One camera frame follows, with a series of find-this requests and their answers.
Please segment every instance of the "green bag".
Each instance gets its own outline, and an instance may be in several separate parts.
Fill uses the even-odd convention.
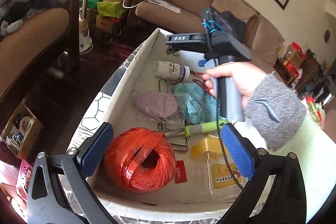
[[[121,18],[121,15],[127,11],[120,2],[102,1],[97,3],[98,15],[100,17]]]

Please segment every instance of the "printed label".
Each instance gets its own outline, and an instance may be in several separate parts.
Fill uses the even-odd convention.
[[[176,63],[169,63],[169,80],[182,82],[185,77],[185,66]]]
[[[242,183],[243,178],[237,166],[234,163],[231,163],[229,165],[237,181],[239,183]],[[212,187],[214,189],[220,189],[220,188],[224,188],[227,186],[235,185],[235,182],[232,179],[226,164],[211,165],[211,178],[212,178]]]

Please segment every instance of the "black handle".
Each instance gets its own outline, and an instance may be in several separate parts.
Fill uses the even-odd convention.
[[[218,59],[219,65],[234,61],[235,58],[233,56],[224,56]],[[220,96],[220,115],[231,120],[244,122],[243,97],[233,78],[220,77],[218,79],[218,88]]]

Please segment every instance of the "paper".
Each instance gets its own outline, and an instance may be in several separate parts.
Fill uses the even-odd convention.
[[[178,13],[178,14],[181,13],[181,9],[180,8],[177,8],[177,7],[169,4],[166,1],[163,1],[163,0],[149,0],[148,2],[149,3],[154,3],[154,4],[159,5],[161,7],[164,7],[164,8],[167,8],[167,9],[169,9],[169,10],[175,12],[175,13]]]

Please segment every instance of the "wire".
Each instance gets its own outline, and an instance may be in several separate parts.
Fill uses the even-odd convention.
[[[116,16],[116,20],[117,20],[117,18],[118,18],[118,13],[119,13],[119,19],[120,19],[120,21],[119,21],[119,23],[118,23],[118,25],[119,25],[119,28],[120,28],[120,32],[119,32],[119,34],[115,37],[115,38],[111,38],[111,40],[110,40],[110,42],[111,43],[114,43],[118,38],[119,38],[119,36],[121,35],[121,14],[120,14],[120,5],[118,5],[118,6],[115,6],[115,16]]]
[[[123,7],[126,8],[126,9],[132,9],[132,8],[135,8],[135,7],[137,7],[139,4],[141,4],[141,3],[143,3],[143,2],[146,2],[146,1],[148,1],[148,0],[143,0],[143,1],[139,2],[137,5],[130,6],[130,7],[126,7],[126,6],[125,6],[125,0],[124,0],[124,1],[123,1]]]
[[[224,160],[225,160],[225,164],[227,166],[227,169],[229,170],[229,173],[230,173],[230,176],[232,177],[233,181],[237,184],[237,186],[239,187],[239,189],[243,190],[243,187],[239,184],[239,182],[236,180],[232,170],[231,170],[231,167],[229,165],[229,162],[227,160],[227,157],[226,157],[226,154],[225,154],[225,149],[224,149],[224,145],[223,145],[223,140],[222,140],[222,135],[221,135],[221,132],[219,130],[219,115],[218,115],[218,105],[219,105],[219,100],[220,100],[220,94],[219,94],[219,88],[218,88],[218,85],[217,85],[217,98],[216,98],[216,124],[217,124],[217,134],[218,134],[218,137],[219,137],[219,142],[220,142],[220,146],[221,146],[221,149],[222,149],[222,152],[223,152],[223,155],[224,155]]]
[[[107,4],[109,3],[109,1],[110,1],[110,0],[108,0],[108,1],[106,2],[106,5],[105,5],[105,7],[104,7],[103,11],[101,12],[101,18],[103,18],[103,16],[104,16],[104,10],[105,10],[105,8],[106,8]]]
[[[205,35],[207,38],[207,44],[208,44],[208,48],[210,53],[214,51],[211,42],[210,42],[210,36],[209,36],[209,32],[212,33],[213,31],[217,31],[217,30],[211,30],[211,28],[209,28],[209,22],[206,22],[206,20],[203,20],[202,25],[204,26],[205,29]],[[218,60],[216,58],[214,58],[215,61],[215,67],[218,66]],[[225,149],[224,149],[224,145],[223,145],[223,140],[222,140],[222,135],[221,132],[219,130],[219,114],[218,114],[218,106],[219,106],[219,100],[220,100],[220,94],[219,94],[219,85],[217,85],[217,94],[216,94],[216,124],[217,124],[217,134],[218,134],[218,138],[219,138],[219,142],[220,142],[220,146],[223,152],[223,156],[224,156],[224,160],[227,166],[227,169],[229,170],[230,176],[232,177],[233,181],[236,183],[236,185],[239,187],[239,189],[243,190],[243,187],[239,184],[239,182],[236,180],[235,176],[233,175],[233,172],[231,170],[231,167],[229,165],[229,162],[227,160],[226,154],[225,154]]]
[[[20,142],[19,138],[17,136],[15,136],[15,135],[13,135],[12,137],[8,136],[8,139],[7,139],[6,143],[8,145],[12,146],[17,151],[19,151],[20,148],[21,148],[21,142]]]

